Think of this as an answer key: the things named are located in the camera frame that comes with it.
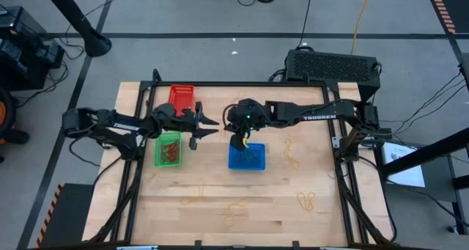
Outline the black computer case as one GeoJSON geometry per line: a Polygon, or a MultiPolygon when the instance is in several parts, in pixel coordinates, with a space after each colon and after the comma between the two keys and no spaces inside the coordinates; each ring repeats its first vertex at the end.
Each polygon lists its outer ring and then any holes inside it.
{"type": "Polygon", "coordinates": [[[368,100],[380,88],[382,66],[374,57],[330,54],[301,47],[289,51],[284,69],[285,81],[322,82],[334,92],[339,91],[339,83],[355,83],[361,100],[368,100]]]}

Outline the black metal beam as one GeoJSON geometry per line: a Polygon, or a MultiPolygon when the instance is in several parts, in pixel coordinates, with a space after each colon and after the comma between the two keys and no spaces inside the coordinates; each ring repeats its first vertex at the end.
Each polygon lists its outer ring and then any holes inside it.
{"type": "Polygon", "coordinates": [[[444,155],[459,151],[469,145],[469,128],[461,130],[433,144],[427,145],[382,166],[380,172],[384,176],[396,174],[404,170],[433,161],[444,155]]]}

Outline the black hazard-striped mat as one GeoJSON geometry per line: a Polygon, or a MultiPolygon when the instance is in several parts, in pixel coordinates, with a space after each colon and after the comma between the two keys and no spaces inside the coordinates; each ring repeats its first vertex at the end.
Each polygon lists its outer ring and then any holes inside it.
{"type": "Polygon", "coordinates": [[[51,205],[37,236],[35,248],[79,244],[84,233],[93,186],[61,183],[54,191],[51,205]]]}
{"type": "Polygon", "coordinates": [[[469,0],[431,0],[450,34],[469,34],[469,0]]]}

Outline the blue plastic basket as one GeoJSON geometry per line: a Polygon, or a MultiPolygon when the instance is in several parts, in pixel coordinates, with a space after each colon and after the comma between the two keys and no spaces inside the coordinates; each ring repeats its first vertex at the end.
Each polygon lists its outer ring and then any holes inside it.
{"type": "Polygon", "coordinates": [[[228,168],[232,170],[245,170],[245,171],[263,171],[265,170],[265,145],[260,143],[248,143],[248,148],[251,150],[260,150],[262,152],[262,164],[259,167],[238,167],[234,165],[235,155],[238,151],[231,145],[229,146],[229,159],[228,159],[228,168]]]}

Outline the orange and black wheel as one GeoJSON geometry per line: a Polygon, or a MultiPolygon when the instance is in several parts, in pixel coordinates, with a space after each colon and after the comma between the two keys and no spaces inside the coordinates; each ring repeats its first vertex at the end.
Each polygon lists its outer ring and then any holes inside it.
{"type": "Polygon", "coordinates": [[[0,145],[25,144],[29,140],[27,132],[15,129],[16,108],[15,98],[0,86],[0,145]]]}

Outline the yellow rubber band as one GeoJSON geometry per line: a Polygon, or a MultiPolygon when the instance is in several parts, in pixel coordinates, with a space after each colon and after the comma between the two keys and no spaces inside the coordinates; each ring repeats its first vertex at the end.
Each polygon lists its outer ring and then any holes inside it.
{"type": "Polygon", "coordinates": [[[314,209],[314,198],[315,193],[310,191],[307,194],[303,192],[296,193],[296,198],[300,206],[307,212],[311,212],[314,209]]]}
{"type": "Polygon", "coordinates": [[[203,198],[203,196],[204,196],[204,186],[199,185],[197,195],[195,195],[195,196],[184,196],[181,199],[180,203],[183,206],[186,206],[186,205],[189,205],[189,204],[192,204],[192,203],[196,203],[196,202],[200,201],[203,198]]]}
{"type": "Polygon", "coordinates": [[[289,161],[289,164],[293,169],[298,169],[299,161],[295,157],[292,156],[292,140],[289,138],[286,138],[284,140],[284,143],[285,143],[284,157],[289,161]]]}

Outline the red plastic basket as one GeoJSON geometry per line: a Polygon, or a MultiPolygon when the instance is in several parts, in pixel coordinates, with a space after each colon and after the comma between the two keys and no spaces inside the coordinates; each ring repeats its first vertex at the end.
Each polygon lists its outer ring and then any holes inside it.
{"type": "Polygon", "coordinates": [[[169,90],[169,103],[173,105],[177,116],[183,115],[184,109],[194,109],[194,86],[171,85],[169,90]]]}

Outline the black equipment cart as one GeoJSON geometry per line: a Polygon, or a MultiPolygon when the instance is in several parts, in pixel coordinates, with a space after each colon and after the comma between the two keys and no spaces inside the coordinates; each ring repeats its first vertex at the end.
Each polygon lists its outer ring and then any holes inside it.
{"type": "Polygon", "coordinates": [[[0,86],[42,89],[48,72],[61,66],[64,49],[21,6],[0,5],[0,86]]]}

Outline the heap of red rubber bands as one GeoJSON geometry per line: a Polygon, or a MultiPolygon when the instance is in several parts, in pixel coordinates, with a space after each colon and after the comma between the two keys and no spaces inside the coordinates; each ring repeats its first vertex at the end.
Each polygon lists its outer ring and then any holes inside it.
{"type": "Polygon", "coordinates": [[[160,162],[162,164],[176,164],[180,159],[180,144],[178,141],[163,144],[160,147],[160,162]]]}

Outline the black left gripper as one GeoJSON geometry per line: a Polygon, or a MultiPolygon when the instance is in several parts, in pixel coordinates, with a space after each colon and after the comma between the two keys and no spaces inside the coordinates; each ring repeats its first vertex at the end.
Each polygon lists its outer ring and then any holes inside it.
{"type": "Polygon", "coordinates": [[[203,125],[219,125],[219,122],[212,120],[206,117],[202,113],[202,103],[196,102],[195,111],[190,109],[184,109],[183,115],[169,119],[169,120],[159,120],[155,116],[155,109],[151,113],[151,117],[157,122],[159,128],[170,131],[179,131],[183,133],[192,133],[189,141],[189,147],[192,150],[196,150],[197,143],[196,139],[201,139],[205,136],[208,136],[213,133],[217,133],[218,129],[206,129],[199,128],[199,117],[201,115],[201,124],[203,125]]]}

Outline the green plastic basket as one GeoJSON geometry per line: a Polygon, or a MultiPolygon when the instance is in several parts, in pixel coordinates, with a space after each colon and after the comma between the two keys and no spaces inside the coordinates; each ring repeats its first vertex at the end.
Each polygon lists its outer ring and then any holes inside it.
{"type": "Polygon", "coordinates": [[[180,166],[182,164],[182,134],[180,132],[168,132],[162,133],[155,142],[155,154],[154,154],[154,166],[155,167],[170,167],[180,166]],[[178,141],[180,144],[180,159],[176,164],[162,164],[160,162],[160,147],[163,144],[172,143],[178,141]]]}

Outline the heap of teal rubber bands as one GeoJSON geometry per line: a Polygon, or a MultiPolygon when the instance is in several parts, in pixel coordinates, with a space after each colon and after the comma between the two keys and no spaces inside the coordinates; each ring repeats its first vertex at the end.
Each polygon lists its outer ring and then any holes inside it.
{"type": "Polygon", "coordinates": [[[234,156],[234,165],[238,167],[259,167],[262,164],[260,150],[245,149],[238,151],[234,156]]]}

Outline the black pole stand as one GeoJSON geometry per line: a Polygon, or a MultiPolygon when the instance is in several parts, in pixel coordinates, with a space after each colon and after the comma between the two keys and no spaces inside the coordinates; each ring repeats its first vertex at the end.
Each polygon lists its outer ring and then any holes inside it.
{"type": "Polygon", "coordinates": [[[84,50],[88,56],[103,56],[111,50],[111,41],[92,27],[74,0],[51,1],[69,24],[81,35],[84,40],[84,50]]]}

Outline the white paper sheet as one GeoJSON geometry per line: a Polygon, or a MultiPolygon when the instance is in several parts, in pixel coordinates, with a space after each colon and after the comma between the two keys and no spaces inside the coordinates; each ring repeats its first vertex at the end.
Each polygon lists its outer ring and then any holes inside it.
{"type": "Polygon", "coordinates": [[[423,170],[421,165],[408,159],[402,160],[418,148],[392,142],[385,142],[382,146],[383,171],[390,183],[407,185],[416,188],[425,188],[423,170]]]}

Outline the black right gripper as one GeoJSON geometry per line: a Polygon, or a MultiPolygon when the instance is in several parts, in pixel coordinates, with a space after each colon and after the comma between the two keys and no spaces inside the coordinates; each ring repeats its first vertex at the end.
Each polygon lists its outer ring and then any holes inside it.
{"type": "Polygon", "coordinates": [[[236,150],[244,150],[244,137],[253,130],[265,127],[265,107],[257,101],[247,98],[224,110],[224,130],[234,133],[230,145],[236,150]]]}

